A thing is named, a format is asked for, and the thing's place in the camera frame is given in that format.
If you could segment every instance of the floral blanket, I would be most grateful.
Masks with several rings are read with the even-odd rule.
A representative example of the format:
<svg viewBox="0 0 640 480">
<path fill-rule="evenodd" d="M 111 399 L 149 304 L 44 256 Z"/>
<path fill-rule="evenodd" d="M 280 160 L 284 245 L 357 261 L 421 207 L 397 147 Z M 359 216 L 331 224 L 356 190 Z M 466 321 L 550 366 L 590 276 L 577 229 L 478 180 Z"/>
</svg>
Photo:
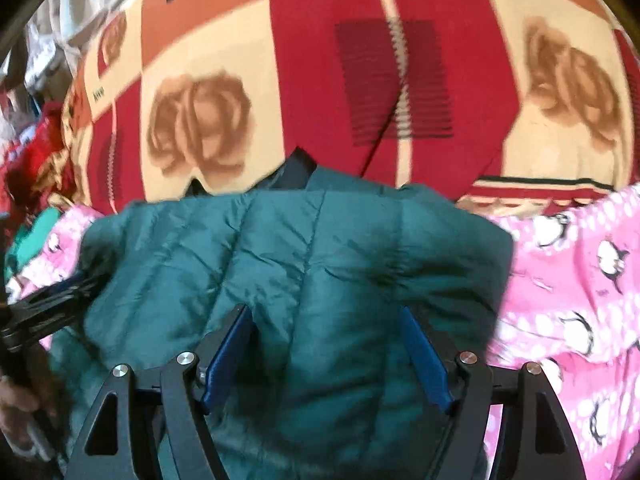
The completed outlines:
<svg viewBox="0 0 640 480">
<path fill-rule="evenodd" d="M 296 147 L 549 214 L 635 181 L 638 83 L 601 0 L 128 0 L 79 66 L 64 156 L 105 214 L 245 190 Z"/>
</svg>

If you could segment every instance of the green puffer jacket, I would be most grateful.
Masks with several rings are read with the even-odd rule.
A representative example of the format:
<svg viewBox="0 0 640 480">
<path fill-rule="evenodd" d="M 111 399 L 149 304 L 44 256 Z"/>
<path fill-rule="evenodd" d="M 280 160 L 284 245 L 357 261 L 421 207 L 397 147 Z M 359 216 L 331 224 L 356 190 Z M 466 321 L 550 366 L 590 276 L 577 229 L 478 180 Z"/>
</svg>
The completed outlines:
<svg viewBox="0 0 640 480">
<path fill-rule="evenodd" d="M 165 364 L 236 304 L 252 338 L 209 427 L 231 480 L 423 479 L 441 437 L 399 337 L 398 311 L 480 354 L 511 237 L 424 187 L 318 168 L 304 191 L 137 204 L 97 221 L 81 269 L 113 275 L 81 326 L 56 334 L 72 438 L 112 367 Z M 177 478 L 166 439 L 164 478 Z"/>
</svg>

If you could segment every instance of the black metal frame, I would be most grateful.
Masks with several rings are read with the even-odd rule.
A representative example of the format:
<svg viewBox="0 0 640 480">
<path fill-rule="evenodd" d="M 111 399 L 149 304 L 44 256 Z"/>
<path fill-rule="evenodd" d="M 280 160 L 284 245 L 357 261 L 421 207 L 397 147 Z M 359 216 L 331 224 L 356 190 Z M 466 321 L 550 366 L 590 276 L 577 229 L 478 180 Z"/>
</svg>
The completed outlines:
<svg viewBox="0 0 640 480">
<path fill-rule="evenodd" d="M 104 276 L 78 275 L 0 310 L 0 365 L 5 373 L 29 386 L 25 349 L 75 321 L 106 282 Z M 478 457 L 489 407 L 503 404 L 492 480 L 584 480 L 571 427 L 540 365 L 527 363 L 521 370 L 490 367 L 472 352 L 459 352 L 445 334 L 433 330 L 426 312 L 419 306 L 403 307 L 400 323 L 428 400 L 449 416 L 429 478 L 473 478 L 476 461 L 461 456 Z M 228 480 L 205 416 L 224 404 L 253 330 L 251 310 L 238 306 L 195 350 L 185 349 L 162 367 L 115 367 L 87 415 L 65 479 L 161 479 L 156 450 L 163 431 L 153 431 L 154 420 L 160 418 L 180 480 Z M 33 429 L 38 446 L 49 450 L 45 456 L 52 475 L 61 478 L 57 463 L 67 459 L 60 436 L 42 412 L 36 414 Z"/>
</svg>

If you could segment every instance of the metal screw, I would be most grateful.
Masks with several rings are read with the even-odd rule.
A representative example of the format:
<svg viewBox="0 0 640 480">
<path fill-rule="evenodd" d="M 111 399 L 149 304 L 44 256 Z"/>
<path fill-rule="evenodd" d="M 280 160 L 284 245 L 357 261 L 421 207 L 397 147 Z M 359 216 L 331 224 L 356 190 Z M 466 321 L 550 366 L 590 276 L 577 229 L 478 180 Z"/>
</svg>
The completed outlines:
<svg viewBox="0 0 640 480">
<path fill-rule="evenodd" d="M 179 365 L 186 366 L 193 363 L 193 360 L 195 358 L 196 356 L 195 354 L 193 354 L 193 352 L 182 352 L 180 355 L 178 355 L 176 361 L 178 361 Z"/>
<path fill-rule="evenodd" d="M 114 377 L 124 377 L 129 372 L 127 365 L 118 365 L 113 369 Z"/>
<path fill-rule="evenodd" d="M 460 360 L 465 365 L 474 365 L 478 362 L 478 356 L 473 352 L 468 352 L 468 351 L 460 352 Z"/>
<path fill-rule="evenodd" d="M 531 375 L 540 375 L 542 373 L 542 366 L 538 363 L 527 363 L 527 372 Z"/>
</svg>

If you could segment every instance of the rose print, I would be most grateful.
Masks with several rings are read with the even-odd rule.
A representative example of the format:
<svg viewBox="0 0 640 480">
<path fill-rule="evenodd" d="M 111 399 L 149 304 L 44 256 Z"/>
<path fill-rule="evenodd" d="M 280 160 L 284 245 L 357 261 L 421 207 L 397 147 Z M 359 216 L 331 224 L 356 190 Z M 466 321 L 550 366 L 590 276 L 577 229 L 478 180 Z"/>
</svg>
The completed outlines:
<svg viewBox="0 0 640 480">
<path fill-rule="evenodd" d="M 576 49 L 569 50 L 567 84 L 572 106 L 591 131 L 593 146 L 603 152 L 621 135 L 620 101 L 609 75 L 598 61 Z"/>
<path fill-rule="evenodd" d="M 525 27 L 525 64 L 529 70 L 529 97 L 547 117 L 573 126 L 580 120 L 570 107 L 564 77 L 568 63 L 568 38 L 550 28 L 543 18 L 531 18 Z"/>
<path fill-rule="evenodd" d="M 525 47 L 532 102 L 562 126 L 584 123 L 594 149 L 612 150 L 622 135 L 620 98 L 598 61 L 540 17 L 526 21 Z"/>
<path fill-rule="evenodd" d="M 120 51 L 127 33 L 127 15 L 119 12 L 104 29 L 100 49 L 107 66 L 111 66 L 120 58 Z"/>
<path fill-rule="evenodd" d="M 198 168 L 211 187 L 240 175 L 250 142 L 250 107 L 240 79 L 225 72 L 165 79 L 147 132 L 151 163 L 165 176 Z"/>
</svg>

